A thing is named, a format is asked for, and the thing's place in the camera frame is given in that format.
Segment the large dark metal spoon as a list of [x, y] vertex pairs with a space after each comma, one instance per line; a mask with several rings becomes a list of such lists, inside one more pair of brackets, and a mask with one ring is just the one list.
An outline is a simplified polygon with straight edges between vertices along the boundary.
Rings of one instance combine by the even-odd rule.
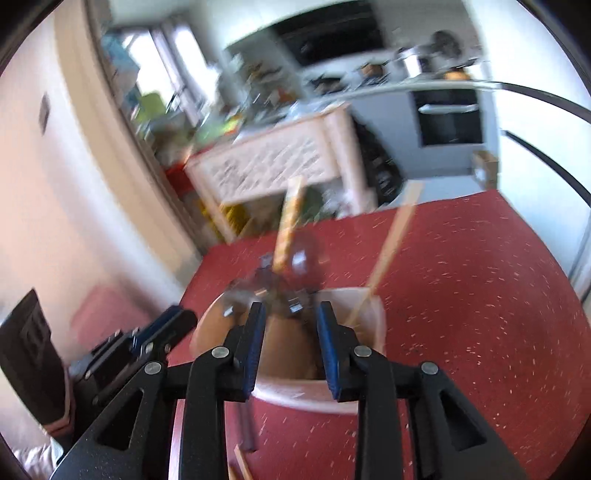
[[280, 276], [270, 268], [257, 268], [249, 277], [236, 278], [221, 295], [222, 315], [237, 322], [256, 302], [266, 306], [267, 311], [272, 311], [279, 287]]

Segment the small dark metal spoon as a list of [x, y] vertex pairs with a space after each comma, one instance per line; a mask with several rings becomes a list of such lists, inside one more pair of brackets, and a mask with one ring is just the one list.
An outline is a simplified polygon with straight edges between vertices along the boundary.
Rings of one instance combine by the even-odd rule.
[[294, 233], [283, 278], [306, 307], [314, 305], [315, 293], [321, 289], [324, 281], [321, 253], [313, 234], [304, 229]]

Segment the black chopstick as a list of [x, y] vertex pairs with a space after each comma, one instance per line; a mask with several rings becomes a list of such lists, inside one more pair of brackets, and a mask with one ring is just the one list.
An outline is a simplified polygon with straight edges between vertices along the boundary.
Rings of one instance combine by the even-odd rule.
[[236, 414], [238, 414], [238, 446], [247, 453], [256, 452], [257, 440], [252, 403], [250, 401], [237, 403]]

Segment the plain wooden chopstick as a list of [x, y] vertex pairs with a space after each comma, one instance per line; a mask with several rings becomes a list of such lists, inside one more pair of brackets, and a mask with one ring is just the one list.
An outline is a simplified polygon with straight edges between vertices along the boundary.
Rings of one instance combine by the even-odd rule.
[[238, 469], [240, 474], [242, 474], [243, 480], [253, 480], [252, 472], [249, 469], [249, 463], [247, 463], [245, 455], [242, 452], [242, 449], [238, 445], [235, 445], [235, 460], [238, 463]]

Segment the pink plastic stool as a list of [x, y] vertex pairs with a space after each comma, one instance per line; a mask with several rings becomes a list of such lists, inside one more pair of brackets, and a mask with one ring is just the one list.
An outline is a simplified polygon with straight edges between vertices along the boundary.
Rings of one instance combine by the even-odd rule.
[[75, 339], [91, 349], [113, 333], [143, 327], [150, 317], [127, 296], [105, 285], [91, 289], [74, 313], [70, 326]]

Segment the white plastic utensil holder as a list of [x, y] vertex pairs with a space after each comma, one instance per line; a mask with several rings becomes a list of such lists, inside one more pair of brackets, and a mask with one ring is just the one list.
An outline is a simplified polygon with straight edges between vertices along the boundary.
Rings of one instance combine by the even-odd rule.
[[[342, 323], [349, 311], [363, 299], [367, 288], [348, 287], [321, 290], [318, 302], [329, 301], [335, 318]], [[219, 295], [197, 323], [190, 343], [192, 358], [221, 346], [235, 319], [223, 316], [223, 294]], [[377, 352], [386, 353], [386, 312], [379, 296], [366, 301], [356, 319], [358, 338]], [[266, 320], [263, 349], [260, 354], [256, 399], [276, 406], [328, 414], [356, 415], [356, 402], [338, 403], [332, 399], [322, 368], [322, 354], [317, 339], [305, 330], [304, 321], [270, 314]]]

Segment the wooden chopstick in holder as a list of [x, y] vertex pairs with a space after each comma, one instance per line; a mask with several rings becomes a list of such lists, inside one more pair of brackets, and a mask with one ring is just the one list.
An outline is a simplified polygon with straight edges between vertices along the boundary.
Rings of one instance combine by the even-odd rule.
[[367, 292], [363, 296], [362, 300], [353, 308], [353, 311], [349, 313], [349, 317], [346, 318], [344, 323], [345, 326], [355, 328], [358, 325], [358, 318], [363, 309], [363, 306], [370, 300], [381, 282], [384, 276], [388, 272], [391, 263], [394, 260], [394, 256], [397, 255], [401, 248], [402, 242], [409, 230], [410, 224], [415, 214], [415, 210], [423, 191], [423, 184], [419, 181], [412, 181], [408, 183], [408, 188], [405, 193], [404, 202], [398, 208], [394, 220], [391, 224], [391, 228], [388, 232], [387, 238], [381, 248], [380, 255], [377, 258], [377, 262], [374, 265], [372, 273], [370, 273], [369, 280], [366, 284]]
[[286, 197], [280, 216], [280, 228], [277, 230], [276, 247], [273, 252], [273, 272], [280, 273], [287, 265], [294, 229], [300, 216], [301, 202], [304, 199], [305, 181], [303, 176], [291, 178], [287, 182]]

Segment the cardboard box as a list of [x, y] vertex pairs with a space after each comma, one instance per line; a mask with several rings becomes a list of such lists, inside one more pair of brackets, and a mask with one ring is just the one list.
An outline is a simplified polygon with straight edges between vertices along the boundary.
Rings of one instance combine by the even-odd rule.
[[476, 150], [472, 155], [472, 172], [475, 181], [485, 190], [498, 188], [499, 160], [491, 152]]

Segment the black built-in oven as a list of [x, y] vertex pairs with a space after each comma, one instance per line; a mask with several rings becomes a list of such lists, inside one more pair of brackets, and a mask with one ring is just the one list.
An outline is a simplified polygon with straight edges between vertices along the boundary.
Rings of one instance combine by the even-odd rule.
[[413, 91], [423, 147], [481, 144], [483, 127], [475, 90]]

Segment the white refrigerator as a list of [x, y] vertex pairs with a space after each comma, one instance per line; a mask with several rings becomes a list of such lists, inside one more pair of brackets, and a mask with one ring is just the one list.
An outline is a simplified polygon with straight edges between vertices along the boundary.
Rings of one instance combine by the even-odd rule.
[[[590, 95], [562, 47], [517, 1], [469, 1], [490, 76], [549, 92], [589, 107]], [[580, 257], [590, 209], [536, 155], [536, 148], [584, 187], [590, 185], [590, 126], [583, 119], [526, 95], [494, 94], [500, 137], [499, 190], [541, 238], [565, 274]]]

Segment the black range hood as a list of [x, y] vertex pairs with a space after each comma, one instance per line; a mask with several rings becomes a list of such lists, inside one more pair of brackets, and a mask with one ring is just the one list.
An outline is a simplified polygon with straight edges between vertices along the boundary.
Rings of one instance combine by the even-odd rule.
[[349, 1], [310, 10], [270, 26], [303, 67], [384, 48], [369, 1]]

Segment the small desk fan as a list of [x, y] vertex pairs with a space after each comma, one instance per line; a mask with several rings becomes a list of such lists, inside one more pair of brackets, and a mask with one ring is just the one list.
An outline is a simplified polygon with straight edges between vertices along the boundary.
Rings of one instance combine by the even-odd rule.
[[432, 34], [433, 52], [448, 60], [459, 60], [463, 55], [460, 39], [449, 30], [439, 30]]

